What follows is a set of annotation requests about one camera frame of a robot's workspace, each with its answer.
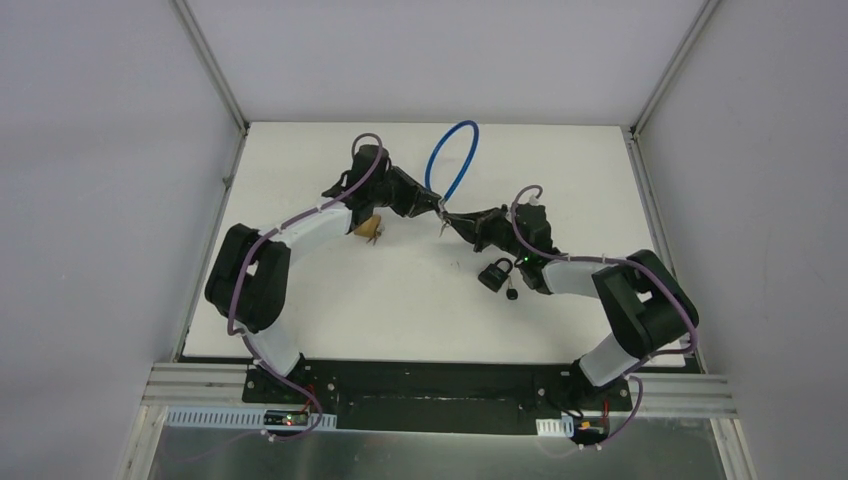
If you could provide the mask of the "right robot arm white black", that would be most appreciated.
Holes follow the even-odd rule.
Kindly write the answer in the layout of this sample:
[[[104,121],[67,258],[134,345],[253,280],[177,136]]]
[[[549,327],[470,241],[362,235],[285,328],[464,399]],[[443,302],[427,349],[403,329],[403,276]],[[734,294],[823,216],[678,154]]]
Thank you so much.
[[[697,330],[694,304],[651,250],[625,258],[571,257],[555,247],[545,207],[529,203],[445,213],[442,220],[474,251],[495,247],[513,256],[529,289],[600,302],[611,332],[570,368],[574,388],[606,387]]]

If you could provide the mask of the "small black padlock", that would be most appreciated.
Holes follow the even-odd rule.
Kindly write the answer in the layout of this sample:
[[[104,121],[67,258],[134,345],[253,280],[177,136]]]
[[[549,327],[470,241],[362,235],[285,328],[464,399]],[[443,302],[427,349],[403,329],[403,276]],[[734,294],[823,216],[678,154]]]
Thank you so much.
[[[492,292],[498,293],[507,282],[514,268],[514,263],[505,257],[498,258],[488,264],[479,274],[478,281]]]

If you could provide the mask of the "small silver key bunch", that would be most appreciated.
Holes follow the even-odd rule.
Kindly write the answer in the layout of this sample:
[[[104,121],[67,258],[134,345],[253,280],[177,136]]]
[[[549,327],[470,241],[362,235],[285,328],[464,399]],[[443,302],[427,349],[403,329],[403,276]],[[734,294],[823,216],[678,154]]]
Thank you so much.
[[[378,240],[380,239],[380,237],[382,236],[383,232],[384,232],[383,226],[376,227],[374,229],[374,231],[371,233],[371,235],[368,238],[368,240],[366,241],[366,243],[370,244],[372,246],[375,246],[377,244]]]

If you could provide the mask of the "cable lock silver keys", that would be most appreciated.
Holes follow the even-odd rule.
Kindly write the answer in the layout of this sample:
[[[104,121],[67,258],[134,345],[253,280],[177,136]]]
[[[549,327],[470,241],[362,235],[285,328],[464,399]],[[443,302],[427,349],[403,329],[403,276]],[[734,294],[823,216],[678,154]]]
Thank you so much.
[[[440,227],[438,232],[438,237],[441,238],[445,235],[445,232],[451,228],[451,221],[446,218],[440,219]]]

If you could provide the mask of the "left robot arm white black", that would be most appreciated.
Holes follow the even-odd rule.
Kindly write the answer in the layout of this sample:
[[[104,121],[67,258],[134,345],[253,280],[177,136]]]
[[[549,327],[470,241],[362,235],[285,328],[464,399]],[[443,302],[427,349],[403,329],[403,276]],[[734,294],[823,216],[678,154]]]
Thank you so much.
[[[364,225],[378,208],[413,218],[437,211],[442,197],[392,164],[387,149],[366,144],[352,165],[311,208],[272,227],[231,226],[219,248],[204,297],[227,320],[266,370],[288,375],[301,350],[280,319],[291,267],[323,244]]]

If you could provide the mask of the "black headed key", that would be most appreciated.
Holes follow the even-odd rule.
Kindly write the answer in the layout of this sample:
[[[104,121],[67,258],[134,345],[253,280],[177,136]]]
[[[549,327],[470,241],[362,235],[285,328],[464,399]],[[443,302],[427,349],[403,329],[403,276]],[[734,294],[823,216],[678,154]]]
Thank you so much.
[[[507,289],[506,289],[507,299],[510,300],[510,301],[514,301],[514,300],[518,299],[518,296],[519,296],[518,290],[514,287],[513,282],[511,280],[509,280],[507,282]]]

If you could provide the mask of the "brass padlock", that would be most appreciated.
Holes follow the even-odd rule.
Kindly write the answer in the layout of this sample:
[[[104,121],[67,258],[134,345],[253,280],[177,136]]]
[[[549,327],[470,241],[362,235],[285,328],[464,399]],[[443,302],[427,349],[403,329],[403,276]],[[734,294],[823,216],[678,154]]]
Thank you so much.
[[[370,237],[371,233],[378,226],[383,226],[382,216],[380,214],[373,214],[367,220],[365,220],[361,225],[356,227],[353,230],[353,234],[358,237],[366,238],[366,241]]]

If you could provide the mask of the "blue cable lock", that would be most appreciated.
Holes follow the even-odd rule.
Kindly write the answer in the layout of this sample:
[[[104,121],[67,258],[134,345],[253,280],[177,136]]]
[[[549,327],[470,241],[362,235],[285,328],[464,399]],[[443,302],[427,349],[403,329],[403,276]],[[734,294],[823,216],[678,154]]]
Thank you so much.
[[[441,209],[444,209],[444,205],[454,196],[476,157],[481,138],[480,125],[474,120],[466,119],[450,126],[431,149],[425,164],[424,185],[429,190],[436,191],[434,174],[438,170],[441,159],[444,157],[443,152],[462,131],[467,133],[467,148],[464,155],[460,155],[457,150],[448,151],[448,162],[454,164],[456,172],[440,193],[441,199],[439,200],[439,204]]]

